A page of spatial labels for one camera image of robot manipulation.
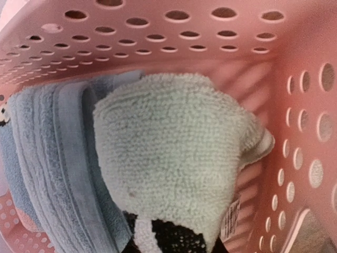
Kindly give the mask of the green towel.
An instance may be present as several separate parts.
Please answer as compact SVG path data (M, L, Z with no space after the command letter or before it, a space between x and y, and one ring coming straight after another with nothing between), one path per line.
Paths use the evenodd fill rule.
M237 174L268 155L261 121L198 74L123 84L93 112L102 177L131 230L129 252L211 252Z

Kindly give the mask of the pink plastic basket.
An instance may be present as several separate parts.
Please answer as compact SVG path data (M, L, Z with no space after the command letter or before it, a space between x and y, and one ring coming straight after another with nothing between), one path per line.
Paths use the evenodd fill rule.
M229 252L336 252L336 1L1 1L1 101L29 85L200 73L275 137Z

